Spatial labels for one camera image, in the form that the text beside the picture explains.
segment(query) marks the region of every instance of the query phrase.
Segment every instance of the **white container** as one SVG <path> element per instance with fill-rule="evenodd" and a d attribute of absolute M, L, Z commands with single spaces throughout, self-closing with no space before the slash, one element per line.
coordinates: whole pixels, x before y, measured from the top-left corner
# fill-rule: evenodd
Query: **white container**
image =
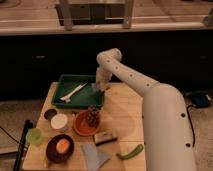
<path fill-rule="evenodd" d="M 51 127 L 59 132 L 65 132 L 68 129 L 68 117 L 65 114 L 56 114 L 51 119 Z"/>

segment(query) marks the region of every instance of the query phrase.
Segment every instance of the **cabinet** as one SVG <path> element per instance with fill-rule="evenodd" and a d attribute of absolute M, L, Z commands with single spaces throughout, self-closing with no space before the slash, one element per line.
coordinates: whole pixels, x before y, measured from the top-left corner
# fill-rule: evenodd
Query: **cabinet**
<path fill-rule="evenodd" d="M 0 37 L 0 99 L 44 98 L 61 74 L 95 74 L 96 55 L 119 48 L 122 63 L 180 90 L 212 89 L 211 30 Z"/>

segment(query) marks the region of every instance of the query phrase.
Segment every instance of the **green tray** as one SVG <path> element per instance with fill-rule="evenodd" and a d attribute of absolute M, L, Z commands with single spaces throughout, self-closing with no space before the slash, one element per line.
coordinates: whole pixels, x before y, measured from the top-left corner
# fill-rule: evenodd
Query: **green tray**
<path fill-rule="evenodd" d="M 60 98 L 68 94 L 79 84 L 87 83 L 80 91 L 76 92 L 69 103 Z M 96 105 L 101 108 L 104 103 L 104 92 L 95 92 L 91 83 L 95 83 L 94 75 L 61 75 L 55 93 L 52 98 L 52 105 L 58 108 L 88 108 L 90 105 Z"/>

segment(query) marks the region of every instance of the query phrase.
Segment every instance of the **bread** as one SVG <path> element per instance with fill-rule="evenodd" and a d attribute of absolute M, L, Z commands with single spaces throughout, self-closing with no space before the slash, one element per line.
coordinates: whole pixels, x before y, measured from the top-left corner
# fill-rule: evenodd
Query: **bread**
<path fill-rule="evenodd" d="M 62 138 L 56 144 L 56 151 L 59 154 L 66 154 L 69 150 L 69 147 L 70 147 L 70 142 L 67 139 Z"/>

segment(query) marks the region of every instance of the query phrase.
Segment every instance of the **small box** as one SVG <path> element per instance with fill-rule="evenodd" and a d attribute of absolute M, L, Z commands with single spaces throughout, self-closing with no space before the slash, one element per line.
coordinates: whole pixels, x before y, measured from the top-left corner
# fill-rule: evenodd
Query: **small box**
<path fill-rule="evenodd" d="M 117 134 L 116 131 L 112 130 L 107 130 L 103 132 L 99 132 L 93 136 L 95 144 L 101 145 L 104 143 L 108 143 L 111 141 L 116 141 L 117 140 Z"/>

